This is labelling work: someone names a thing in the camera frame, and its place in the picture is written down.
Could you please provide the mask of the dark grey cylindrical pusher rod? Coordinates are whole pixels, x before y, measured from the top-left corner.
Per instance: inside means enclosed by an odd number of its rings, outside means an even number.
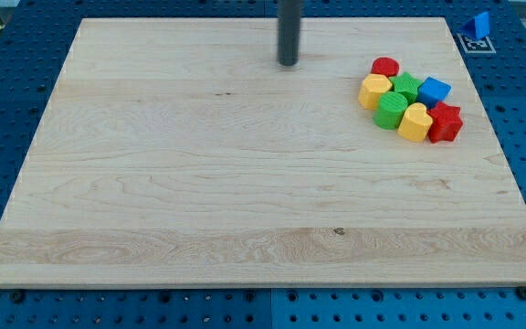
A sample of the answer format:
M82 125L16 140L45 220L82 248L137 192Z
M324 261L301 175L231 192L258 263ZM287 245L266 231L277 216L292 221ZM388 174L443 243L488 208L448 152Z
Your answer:
M278 62L294 66L299 60L301 0L278 0Z

